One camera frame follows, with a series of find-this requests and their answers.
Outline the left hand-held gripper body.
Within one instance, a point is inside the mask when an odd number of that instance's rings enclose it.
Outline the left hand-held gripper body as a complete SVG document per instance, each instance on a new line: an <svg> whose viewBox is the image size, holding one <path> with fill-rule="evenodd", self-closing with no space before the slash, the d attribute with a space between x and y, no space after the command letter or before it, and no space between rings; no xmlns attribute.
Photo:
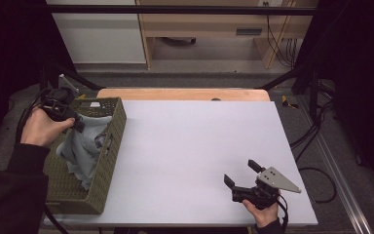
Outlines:
<svg viewBox="0 0 374 234"><path fill-rule="evenodd" d="M58 88L44 91L40 107L57 122L69 118L78 119L78 114L70 107L70 104L78 96L79 90L66 79L64 74L58 76L58 84Z"/></svg>

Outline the white cabinet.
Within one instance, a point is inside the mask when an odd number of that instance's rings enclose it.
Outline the white cabinet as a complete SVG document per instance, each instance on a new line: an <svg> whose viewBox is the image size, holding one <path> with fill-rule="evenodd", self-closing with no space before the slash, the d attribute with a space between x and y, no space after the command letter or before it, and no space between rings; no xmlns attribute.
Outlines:
<svg viewBox="0 0 374 234"><path fill-rule="evenodd" d="M145 63L137 14L53 14L76 64Z"/></svg>

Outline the yellow and black tape piece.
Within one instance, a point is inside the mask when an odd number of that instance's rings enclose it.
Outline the yellow and black tape piece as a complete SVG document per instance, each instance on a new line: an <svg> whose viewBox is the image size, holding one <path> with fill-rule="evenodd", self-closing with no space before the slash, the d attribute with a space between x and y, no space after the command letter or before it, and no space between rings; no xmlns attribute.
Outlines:
<svg viewBox="0 0 374 234"><path fill-rule="evenodd" d="M289 108L293 108L293 109L298 109L299 108L298 104L290 103L286 96L281 96L281 104L282 104L283 107L289 107Z"/></svg>

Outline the light wooden desk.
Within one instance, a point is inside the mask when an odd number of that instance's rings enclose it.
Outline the light wooden desk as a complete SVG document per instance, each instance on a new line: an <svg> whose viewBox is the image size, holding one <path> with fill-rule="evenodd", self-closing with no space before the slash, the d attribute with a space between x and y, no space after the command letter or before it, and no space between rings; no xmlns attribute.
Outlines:
<svg viewBox="0 0 374 234"><path fill-rule="evenodd" d="M138 6L314 8L319 0L135 0ZM265 68L279 56L281 40L302 39L310 16L141 14L146 38L252 38Z"/></svg>

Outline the white table cover sheet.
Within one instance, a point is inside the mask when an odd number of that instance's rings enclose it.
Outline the white table cover sheet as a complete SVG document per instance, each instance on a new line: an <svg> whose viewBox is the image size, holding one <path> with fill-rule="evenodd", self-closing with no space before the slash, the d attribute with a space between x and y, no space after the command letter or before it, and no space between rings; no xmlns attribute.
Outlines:
<svg viewBox="0 0 374 234"><path fill-rule="evenodd" d="M248 226L224 178L251 187L247 162L274 167L298 187L298 172L271 101L124 103L128 120L100 215L62 214L68 226Z"/></svg>

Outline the black curtain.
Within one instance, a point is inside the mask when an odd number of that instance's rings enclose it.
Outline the black curtain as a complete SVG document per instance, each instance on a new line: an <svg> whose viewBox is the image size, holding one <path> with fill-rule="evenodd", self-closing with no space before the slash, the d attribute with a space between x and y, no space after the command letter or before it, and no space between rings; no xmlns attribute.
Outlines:
<svg viewBox="0 0 374 234"><path fill-rule="evenodd" d="M27 8L46 4L47 0L0 0L0 124L10 95L36 84L45 62L75 69L53 15Z"/></svg>
<svg viewBox="0 0 374 234"><path fill-rule="evenodd" d="M335 104L356 152L374 171L374 0L318 0L298 61L335 84Z"/></svg>

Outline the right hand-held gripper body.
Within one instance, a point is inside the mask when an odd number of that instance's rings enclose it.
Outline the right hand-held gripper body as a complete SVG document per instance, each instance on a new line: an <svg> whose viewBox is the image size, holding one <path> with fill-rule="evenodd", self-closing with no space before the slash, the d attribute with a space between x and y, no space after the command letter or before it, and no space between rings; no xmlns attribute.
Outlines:
<svg viewBox="0 0 374 234"><path fill-rule="evenodd" d="M258 210L271 207L279 198L280 191L300 193L301 189L274 167L262 169L255 180L255 186L246 188L232 182L232 200L241 203L247 200Z"/></svg>

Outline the light grey cloth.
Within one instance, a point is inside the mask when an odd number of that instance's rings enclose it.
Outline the light grey cloth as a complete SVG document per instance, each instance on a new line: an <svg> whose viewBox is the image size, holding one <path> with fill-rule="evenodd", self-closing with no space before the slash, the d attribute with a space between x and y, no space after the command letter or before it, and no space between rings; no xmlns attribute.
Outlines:
<svg viewBox="0 0 374 234"><path fill-rule="evenodd" d="M112 117L79 117L84 125L83 131L73 129L57 147L56 155L66 161L68 172L81 181L85 190L89 190Z"/></svg>

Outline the aluminium floor rail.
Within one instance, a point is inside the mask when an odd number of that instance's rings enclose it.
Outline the aluminium floor rail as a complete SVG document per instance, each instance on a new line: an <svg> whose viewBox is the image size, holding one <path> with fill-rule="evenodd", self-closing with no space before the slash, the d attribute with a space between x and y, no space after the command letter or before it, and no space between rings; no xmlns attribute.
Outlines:
<svg viewBox="0 0 374 234"><path fill-rule="evenodd" d="M310 105L308 104L307 99L305 97L300 97L298 100L301 104L302 112L310 125L314 124L314 114L317 115L317 121L321 124L323 124L327 117L330 117L333 114L330 104L324 104L320 108L316 108L315 106L313 113L310 113ZM335 160L330 145L326 142L325 137L321 132L318 132L316 142L324 166L335 183L337 196L339 197L347 217L355 230L355 234L373 234L370 224L365 217L353 190L349 186L342 169Z"/></svg>

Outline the black diagonal stand strut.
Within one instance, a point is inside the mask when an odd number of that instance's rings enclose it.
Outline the black diagonal stand strut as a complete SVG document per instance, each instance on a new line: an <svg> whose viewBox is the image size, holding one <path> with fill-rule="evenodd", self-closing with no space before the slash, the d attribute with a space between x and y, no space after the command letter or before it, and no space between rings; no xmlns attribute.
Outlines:
<svg viewBox="0 0 374 234"><path fill-rule="evenodd" d="M70 69L67 69L67 68L59 65L58 63L50 63L49 67L51 69L53 69L54 71L58 72L59 74L64 74L64 75L72 78L73 80L77 81L78 83L84 85L85 87L87 87L87 88L89 88L93 91L99 91L99 90L102 89L101 86L87 80L86 78L79 75L77 72L72 71Z"/></svg>
<svg viewBox="0 0 374 234"><path fill-rule="evenodd" d="M295 68L291 69L290 71L284 73L281 75L279 78L276 78L275 80L258 87L258 90L264 90L264 91L270 91L272 90L275 86L289 80L292 78L297 78L299 77L305 70L307 69L306 64L301 64L299 66L296 66Z"/></svg>

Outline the wooden table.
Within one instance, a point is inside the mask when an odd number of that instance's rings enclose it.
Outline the wooden table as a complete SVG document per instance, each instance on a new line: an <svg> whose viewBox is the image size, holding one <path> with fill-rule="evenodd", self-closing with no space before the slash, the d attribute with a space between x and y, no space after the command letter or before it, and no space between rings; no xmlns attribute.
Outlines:
<svg viewBox="0 0 374 234"><path fill-rule="evenodd" d="M102 89L98 98L122 100L227 100L270 101L265 90L255 89L183 89L183 88L115 88Z"/></svg>

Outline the person's right hand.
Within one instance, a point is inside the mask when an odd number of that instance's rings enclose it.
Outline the person's right hand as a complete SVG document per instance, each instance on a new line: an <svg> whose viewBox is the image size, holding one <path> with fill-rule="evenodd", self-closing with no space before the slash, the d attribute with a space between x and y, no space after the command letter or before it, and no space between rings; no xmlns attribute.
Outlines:
<svg viewBox="0 0 374 234"><path fill-rule="evenodd" d="M279 205L277 203L273 204L269 208L263 210L258 210L250 201L243 200L243 205L248 210L248 212L254 217L256 226L258 228L263 228L268 226L270 223L278 219Z"/></svg>

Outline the black horizontal frame bar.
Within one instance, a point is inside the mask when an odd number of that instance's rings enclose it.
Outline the black horizontal frame bar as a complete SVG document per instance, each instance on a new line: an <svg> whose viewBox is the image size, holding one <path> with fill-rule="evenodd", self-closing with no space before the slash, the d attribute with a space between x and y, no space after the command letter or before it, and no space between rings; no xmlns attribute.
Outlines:
<svg viewBox="0 0 374 234"><path fill-rule="evenodd" d="M221 6L130 6L47 5L51 13L68 14L185 14L185 15L269 15L314 16L317 8L221 7Z"/></svg>

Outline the person's left hand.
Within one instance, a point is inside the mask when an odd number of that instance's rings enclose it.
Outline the person's left hand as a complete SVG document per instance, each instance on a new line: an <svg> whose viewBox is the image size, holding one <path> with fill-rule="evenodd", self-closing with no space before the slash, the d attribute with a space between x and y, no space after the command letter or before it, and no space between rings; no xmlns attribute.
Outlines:
<svg viewBox="0 0 374 234"><path fill-rule="evenodd" d="M54 121L41 108L35 107L22 129L20 142L38 146L49 146L64 130L73 126L74 118Z"/></svg>

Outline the olive green woven basket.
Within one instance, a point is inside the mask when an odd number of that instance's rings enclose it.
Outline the olive green woven basket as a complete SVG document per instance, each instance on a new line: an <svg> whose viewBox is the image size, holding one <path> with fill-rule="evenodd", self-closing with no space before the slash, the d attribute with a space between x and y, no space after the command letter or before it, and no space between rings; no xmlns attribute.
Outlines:
<svg viewBox="0 0 374 234"><path fill-rule="evenodd" d="M57 147L73 128L59 135L52 143L44 166L44 173L49 177L46 206L54 215L99 215L105 207L127 115L122 100L118 97L77 98L70 107L78 115L111 116L112 120L106 129L106 139L89 190L85 190L81 181L68 172L66 161L56 155Z"/></svg>

